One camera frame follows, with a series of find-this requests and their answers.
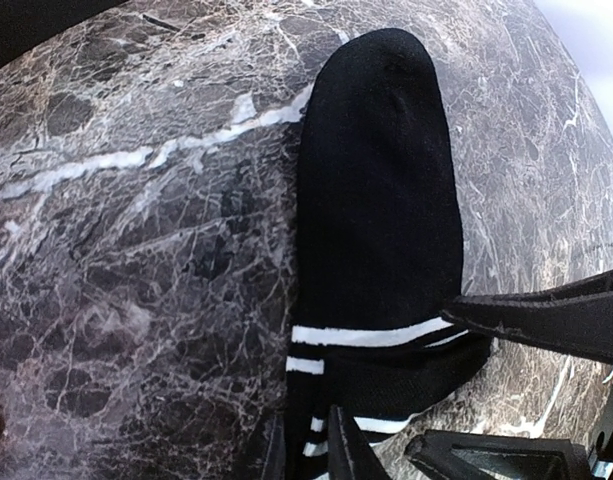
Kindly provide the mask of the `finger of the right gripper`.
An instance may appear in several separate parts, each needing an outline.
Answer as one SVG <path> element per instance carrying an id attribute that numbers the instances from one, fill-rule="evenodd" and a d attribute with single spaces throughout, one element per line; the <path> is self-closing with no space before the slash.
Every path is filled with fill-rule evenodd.
<path id="1" fill-rule="evenodd" d="M 613 270 L 540 292 L 458 296 L 441 316 L 489 337 L 613 364 Z"/>
<path id="2" fill-rule="evenodd" d="M 431 479 L 592 479 L 586 450 L 564 439 L 428 430 L 406 446 L 407 459 Z"/>

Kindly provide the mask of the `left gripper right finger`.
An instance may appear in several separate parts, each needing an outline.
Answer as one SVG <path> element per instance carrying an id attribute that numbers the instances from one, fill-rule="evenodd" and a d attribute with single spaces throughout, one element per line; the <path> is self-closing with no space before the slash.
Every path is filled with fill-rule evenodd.
<path id="1" fill-rule="evenodd" d="M 378 480 L 386 471 L 355 420 L 333 405 L 328 417 L 328 472 L 331 479 Z"/>

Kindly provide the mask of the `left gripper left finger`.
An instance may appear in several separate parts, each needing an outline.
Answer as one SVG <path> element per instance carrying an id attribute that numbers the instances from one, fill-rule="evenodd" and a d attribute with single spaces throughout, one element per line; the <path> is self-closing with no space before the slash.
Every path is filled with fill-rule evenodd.
<path id="1" fill-rule="evenodd" d="M 273 413 L 263 423 L 262 436 L 262 480 L 281 480 L 285 478 L 286 443 L 284 417 Z"/>

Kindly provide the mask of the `black sock with white stripes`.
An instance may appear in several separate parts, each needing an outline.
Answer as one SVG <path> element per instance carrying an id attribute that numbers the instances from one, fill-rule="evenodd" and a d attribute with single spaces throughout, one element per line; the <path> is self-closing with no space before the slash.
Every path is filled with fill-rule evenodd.
<path id="1" fill-rule="evenodd" d="M 364 34 L 319 73 L 297 161 L 296 245 L 286 475 L 324 479 L 331 406 L 378 445 L 490 354 L 487 337 L 440 315 L 461 292 L 463 231 L 435 68 L 413 34 Z"/>

